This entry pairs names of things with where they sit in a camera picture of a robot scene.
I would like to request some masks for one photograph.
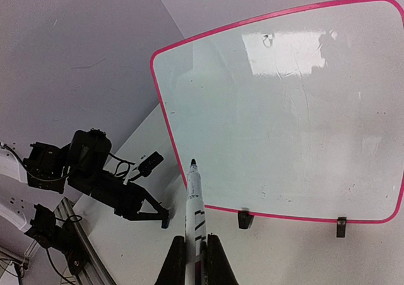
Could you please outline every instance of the white marker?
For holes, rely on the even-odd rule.
[[[187,177],[188,199],[185,216],[185,241],[187,265],[185,280],[187,285],[208,284],[205,272],[206,223],[203,203],[201,175],[196,161],[191,161]]]

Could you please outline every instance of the whiteboard surface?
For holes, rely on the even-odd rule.
[[[397,7],[352,3],[244,24],[152,60],[180,166],[196,158],[205,204],[308,219],[396,214],[404,159]]]

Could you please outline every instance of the pink border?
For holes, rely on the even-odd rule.
[[[400,12],[401,18],[403,19],[403,26],[404,26],[404,9],[395,0],[336,0],[336,1],[329,1],[329,2],[324,2],[324,3],[317,3],[317,4],[310,4],[310,5],[306,5],[306,6],[295,7],[295,8],[291,8],[291,9],[282,10],[282,11],[276,11],[276,12],[273,12],[273,13],[269,13],[267,15],[261,15],[261,16],[255,17],[255,18],[250,18],[248,20],[239,21],[237,23],[233,23],[233,24],[230,24],[230,25],[227,25],[227,26],[223,26],[223,27],[220,27],[220,28],[210,30],[210,31],[205,32],[205,33],[201,33],[199,35],[195,35],[194,37],[190,37],[190,38],[188,38],[186,40],[182,40],[180,42],[177,42],[175,44],[169,45],[169,46],[167,46],[167,47],[165,47],[163,49],[159,49],[158,51],[156,51],[153,54],[153,56],[151,57],[151,60],[150,60],[151,73],[153,75],[154,83],[155,83],[156,90],[157,90],[158,99],[160,101],[160,105],[162,106],[164,119],[165,119],[165,122],[167,124],[167,129],[169,131],[171,143],[172,143],[172,146],[174,148],[175,157],[177,158],[177,162],[179,164],[179,167],[180,167],[180,170],[181,170],[181,174],[182,174],[182,178],[184,180],[185,186],[187,185],[186,184],[187,183],[186,174],[185,174],[185,172],[184,172],[184,170],[182,168],[182,164],[181,164],[181,160],[179,158],[178,150],[177,150],[177,147],[175,145],[174,136],[172,134],[171,127],[170,127],[170,124],[169,124],[169,119],[168,119],[167,113],[166,113],[165,108],[164,108],[164,101],[162,99],[160,89],[158,88],[156,74],[155,74],[154,68],[153,68],[154,59],[156,58],[157,55],[159,55],[160,53],[163,53],[165,51],[168,51],[170,49],[173,49],[175,47],[178,47],[178,46],[187,44],[189,42],[192,42],[194,40],[202,39],[203,37],[207,37],[209,35],[213,35],[215,33],[226,31],[226,30],[229,30],[229,29],[232,29],[232,28],[235,28],[235,27],[244,26],[244,25],[247,25],[247,24],[250,24],[250,23],[255,23],[256,21],[267,20],[269,18],[276,18],[277,16],[289,15],[289,14],[292,14],[292,13],[298,13],[298,12],[302,12],[302,11],[325,8],[325,7],[330,7],[330,6],[339,6],[339,5],[355,4],[355,3],[366,3],[366,2],[374,2],[374,1],[386,1],[388,3],[391,3]],[[354,224],[382,224],[382,223],[389,222],[389,221],[391,221],[392,219],[395,218],[398,211],[400,210],[401,201],[403,200],[403,194],[404,194],[404,175],[403,175],[403,181],[401,182],[400,194],[398,195],[398,201],[397,201],[396,209],[395,209],[395,211],[393,212],[393,214],[391,216],[389,216],[387,219],[384,219],[384,220],[348,220],[347,222],[354,223]],[[206,205],[205,207],[206,208],[211,208],[211,209],[216,209],[216,210],[227,211],[227,212],[238,212],[239,211],[239,209],[227,209],[227,208],[216,207],[216,206],[211,206],[211,205]],[[298,221],[328,222],[328,223],[336,223],[336,221],[337,221],[336,219],[317,219],[317,218],[312,218],[312,217],[292,217],[292,216],[289,216],[289,215],[262,214],[260,212],[250,212],[250,213],[252,215],[257,215],[257,216],[260,216],[260,217],[273,217],[273,218],[278,218],[278,219],[288,219],[288,220],[298,220]]]

